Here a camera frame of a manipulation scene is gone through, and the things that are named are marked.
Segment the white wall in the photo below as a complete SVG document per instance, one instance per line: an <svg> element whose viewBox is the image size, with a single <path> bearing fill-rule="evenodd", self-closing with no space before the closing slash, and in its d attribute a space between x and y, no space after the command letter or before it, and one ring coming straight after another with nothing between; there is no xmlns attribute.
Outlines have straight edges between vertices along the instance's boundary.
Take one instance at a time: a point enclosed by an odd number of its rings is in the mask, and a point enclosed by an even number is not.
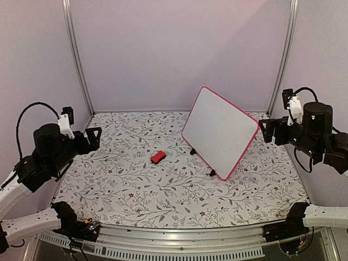
<svg viewBox="0 0 348 261"><path fill-rule="evenodd" d="M309 86L320 102L330 104L334 112L334 126L348 132L348 2L300 1L294 40L282 88L298 89ZM309 94L301 93L303 103L311 101ZM281 117L281 94L273 117ZM308 166L308 157L299 155ZM323 206L348 206L348 178L333 168L318 164L313 173L305 173L296 164L304 186L313 203ZM348 259L348 249L342 247L348 236L345 229L335 235L341 246L342 260Z"/></svg>
<svg viewBox="0 0 348 261"><path fill-rule="evenodd" d="M83 128L89 114L79 87L65 29L61 1L0 1L0 183L18 162L15 127L20 112L36 101L58 112L71 105L75 129ZM23 154L34 149L33 131L56 122L44 107L31 108L23 117L20 140ZM45 184L20 202L7 218L45 208L56 183ZM0 260L21 260L23 248L12 248Z"/></svg>
<svg viewBox="0 0 348 261"><path fill-rule="evenodd" d="M191 109L208 86L266 111L290 1L75 0L74 26L96 111Z"/></svg>

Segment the white bracket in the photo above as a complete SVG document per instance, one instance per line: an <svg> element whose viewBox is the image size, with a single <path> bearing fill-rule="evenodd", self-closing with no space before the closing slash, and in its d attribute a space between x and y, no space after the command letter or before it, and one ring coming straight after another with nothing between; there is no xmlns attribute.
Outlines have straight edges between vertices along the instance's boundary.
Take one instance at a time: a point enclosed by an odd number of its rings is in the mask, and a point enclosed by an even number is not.
<svg viewBox="0 0 348 261"><path fill-rule="evenodd" d="M302 109L302 105L300 102L300 98L298 96L293 96L290 100L289 100L289 107L288 109L291 112L291 115L293 116L294 120L301 124L302 123L302 117L303 117L303 109ZM291 117L288 118L288 126L293 125L294 122L291 119Z"/></svg>
<svg viewBox="0 0 348 261"><path fill-rule="evenodd" d="M68 136L70 139L74 139L75 135L72 132L69 123L69 117L67 114L63 114L59 116L58 126L60 128L60 133Z"/></svg>

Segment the black stand leg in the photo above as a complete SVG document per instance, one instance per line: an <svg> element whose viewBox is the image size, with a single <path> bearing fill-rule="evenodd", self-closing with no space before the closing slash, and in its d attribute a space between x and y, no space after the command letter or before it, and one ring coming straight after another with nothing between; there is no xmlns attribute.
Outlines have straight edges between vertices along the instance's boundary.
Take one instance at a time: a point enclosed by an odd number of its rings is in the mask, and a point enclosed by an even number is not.
<svg viewBox="0 0 348 261"><path fill-rule="evenodd" d="M190 154L191 155L194 155L194 154L196 154L197 152L196 152L196 150L193 148L191 151L190 151Z"/></svg>
<svg viewBox="0 0 348 261"><path fill-rule="evenodd" d="M212 170L209 174L209 176L214 177L216 175L215 170Z"/></svg>

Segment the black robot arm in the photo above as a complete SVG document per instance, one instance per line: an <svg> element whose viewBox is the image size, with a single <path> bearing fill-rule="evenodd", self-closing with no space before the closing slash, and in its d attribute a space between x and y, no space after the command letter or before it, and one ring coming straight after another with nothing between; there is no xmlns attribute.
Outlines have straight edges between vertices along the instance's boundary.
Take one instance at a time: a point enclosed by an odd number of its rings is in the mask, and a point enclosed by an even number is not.
<svg viewBox="0 0 348 261"><path fill-rule="evenodd" d="M333 110L330 105L318 102L306 103L303 106L301 119L294 119L289 103L297 99L297 93L292 89L283 91L284 108L289 110L289 116L281 119L260 120L259 125L265 142L271 142L275 137L275 144L292 144L295 151L299 150L310 157L310 162L334 167L340 174L348 176L348 134L339 132L333 127Z"/></svg>

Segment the white panel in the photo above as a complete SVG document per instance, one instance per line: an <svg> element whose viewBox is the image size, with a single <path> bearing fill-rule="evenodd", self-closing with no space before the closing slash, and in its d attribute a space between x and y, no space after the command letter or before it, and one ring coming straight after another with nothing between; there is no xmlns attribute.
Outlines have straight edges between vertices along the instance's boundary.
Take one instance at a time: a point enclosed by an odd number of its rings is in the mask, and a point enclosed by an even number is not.
<svg viewBox="0 0 348 261"><path fill-rule="evenodd" d="M202 88L183 130L183 138L226 180L255 137L258 123L213 91Z"/></svg>
<svg viewBox="0 0 348 261"><path fill-rule="evenodd" d="M266 111L290 1L71 2L96 111L190 109L201 86Z"/></svg>

